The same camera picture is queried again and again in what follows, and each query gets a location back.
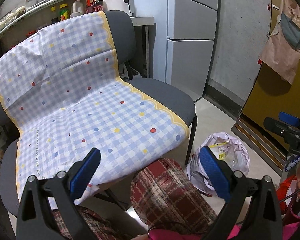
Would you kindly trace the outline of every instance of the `chair leg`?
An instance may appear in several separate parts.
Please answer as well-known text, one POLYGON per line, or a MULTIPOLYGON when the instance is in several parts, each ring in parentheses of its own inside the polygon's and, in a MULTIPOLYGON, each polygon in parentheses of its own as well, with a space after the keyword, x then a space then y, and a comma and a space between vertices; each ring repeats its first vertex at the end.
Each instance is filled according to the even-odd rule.
POLYGON ((112 192, 111 189, 106 189, 105 190, 105 193, 107 194, 107 196, 105 195, 102 195, 100 193, 97 193, 94 195, 94 197, 98 198, 98 199, 102 199, 104 201, 107 201, 107 202, 110 202, 110 203, 113 203, 113 204, 117 204, 123 211, 127 211, 128 210, 128 207, 129 207, 129 204, 128 203, 125 203, 125 202, 122 202, 120 201, 116 195, 112 192))
POLYGON ((189 162, 189 158, 190 158, 190 154, 191 154, 191 150, 192 150, 192 145, 193 145, 193 140, 194 140, 194 135, 195 135, 195 130, 197 129, 197 123, 198 123, 198 118, 197 118, 197 114, 195 114, 194 118, 193 118, 193 121, 192 121, 192 126, 191 126, 189 146, 188 146, 185 165, 188 165, 188 162, 189 162))

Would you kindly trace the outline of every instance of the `screw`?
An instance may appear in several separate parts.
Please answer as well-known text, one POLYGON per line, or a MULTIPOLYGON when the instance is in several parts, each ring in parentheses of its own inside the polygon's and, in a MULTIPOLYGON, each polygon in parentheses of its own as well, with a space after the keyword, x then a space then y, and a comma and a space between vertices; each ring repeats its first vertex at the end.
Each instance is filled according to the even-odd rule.
POLYGON ((271 182, 271 178, 268 175, 264 176, 264 179, 265 179, 266 182, 271 182))
POLYGON ((32 181, 34 181, 35 180, 35 176, 34 175, 31 175, 29 178, 28 178, 28 181, 29 182, 32 182, 32 181))
POLYGON ((237 177, 237 178, 241 178, 243 176, 242 172, 241 171, 235 171, 234 172, 234 175, 237 177))
POLYGON ((57 177, 58 177, 59 179, 62 179, 62 178, 65 177, 65 175, 66 175, 66 172, 65 172, 65 171, 59 171, 58 174, 57 174, 57 177))

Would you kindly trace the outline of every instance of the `trash bag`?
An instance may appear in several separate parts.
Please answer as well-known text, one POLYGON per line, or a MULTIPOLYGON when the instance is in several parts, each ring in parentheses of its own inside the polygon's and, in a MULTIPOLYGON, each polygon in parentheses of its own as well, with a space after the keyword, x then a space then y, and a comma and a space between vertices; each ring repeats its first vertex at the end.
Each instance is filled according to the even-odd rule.
POLYGON ((247 176, 250 159, 246 147, 238 138, 225 132, 213 133, 195 151, 186 168, 189 180, 198 190, 210 196, 217 195, 200 163, 199 152, 203 146, 209 146, 217 159, 225 161, 232 171, 241 171, 247 176))

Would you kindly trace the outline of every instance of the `tiled floor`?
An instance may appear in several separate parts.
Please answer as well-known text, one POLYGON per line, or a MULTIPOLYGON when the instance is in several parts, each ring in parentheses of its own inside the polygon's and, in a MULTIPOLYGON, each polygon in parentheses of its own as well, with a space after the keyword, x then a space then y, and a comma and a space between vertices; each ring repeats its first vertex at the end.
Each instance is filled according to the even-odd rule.
MULTIPOLYGON (((198 125, 194 138, 193 152, 211 133, 224 131, 235 136, 231 132, 231 128, 235 121, 213 104, 209 103, 207 100, 201 99, 196 103, 196 113, 198 116, 198 125)), ((182 165, 183 168, 185 168, 184 161, 186 157, 187 145, 188 141, 184 142, 180 147, 168 152, 164 157, 175 159, 182 165)), ((248 146, 246 147, 250 155, 250 171, 248 177, 261 179, 264 175, 269 175, 273 179, 274 183, 278 184, 280 177, 274 172, 274 170, 272 170, 272 168, 251 148, 248 146)), ((112 191, 122 201, 129 202, 131 179, 132 176, 129 176, 111 187, 112 191)), ((217 213, 220 212, 224 204, 222 199, 219 199, 218 197, 204 198, 217 213)), ((247 212, 249 202, 250 199, 247 198, 242 209, 242 213, 238 219, 239 221, 243 220, 247 212)), ((130 208, 127 212, 124 212, 115 204, 111 204, 93 197, 84 201, 82 206, 90 208, 105 219, 109 219, 114 225, 117 226, 119 230, 126 232, 129 235, 136 236, 146 232, 147 226, 140 221, 133 208, 130 208)), ((11 222, 15 229, 15 218, 12 219, 11 222)))

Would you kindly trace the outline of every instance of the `white refrigerator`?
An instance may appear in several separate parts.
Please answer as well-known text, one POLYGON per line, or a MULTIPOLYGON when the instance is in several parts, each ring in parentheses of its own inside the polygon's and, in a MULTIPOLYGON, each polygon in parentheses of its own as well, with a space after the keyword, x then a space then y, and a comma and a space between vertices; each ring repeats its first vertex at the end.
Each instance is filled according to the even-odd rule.
POLYGON ((218 0, 134 0, 134 16, 152 16, 152 77, 202 96, 215 39, 218 0))

